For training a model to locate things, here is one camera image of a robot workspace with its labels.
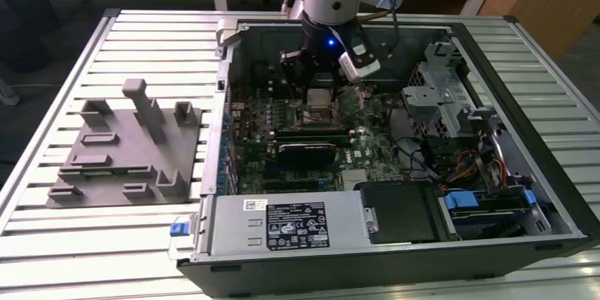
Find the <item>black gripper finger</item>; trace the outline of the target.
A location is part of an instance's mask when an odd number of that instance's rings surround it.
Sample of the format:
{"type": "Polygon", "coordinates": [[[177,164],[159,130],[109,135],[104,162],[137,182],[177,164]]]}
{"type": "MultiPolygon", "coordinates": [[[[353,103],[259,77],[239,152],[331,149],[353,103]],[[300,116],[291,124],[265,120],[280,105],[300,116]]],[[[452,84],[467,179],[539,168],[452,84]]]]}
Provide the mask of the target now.
{"type": "Polygon", "coordinates": [[[280,53],[280,67],[288,85],[301,94],[301,102],[308,102],[308,86],[312,81],[312,57],[305,49],[283,51],[280,53]]]}
{"type": "Polygon", "coordinates": [[[336,101],[336,97],[339,96],[339,90],[345,86],[345,74],[339,65],[332,66],[331,69],[331,78],[332,78],[332,87],[331,87],[331,102],[336,101]]]}

